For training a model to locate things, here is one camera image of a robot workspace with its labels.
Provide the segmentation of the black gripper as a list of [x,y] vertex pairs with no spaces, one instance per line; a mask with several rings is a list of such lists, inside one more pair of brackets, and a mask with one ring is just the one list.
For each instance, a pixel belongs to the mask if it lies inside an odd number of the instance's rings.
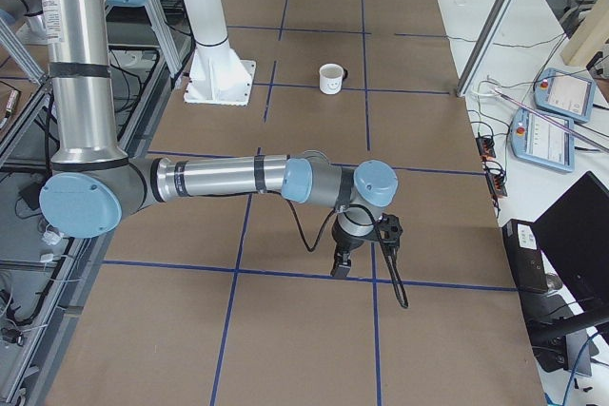
[[359,224],[346,215],[339,215],[332,225],[335,245],[334,262],[330,271],[332,278],[347,278],[351,270],[350,254],[364,242],[374,242],[376,235],[371,223]]

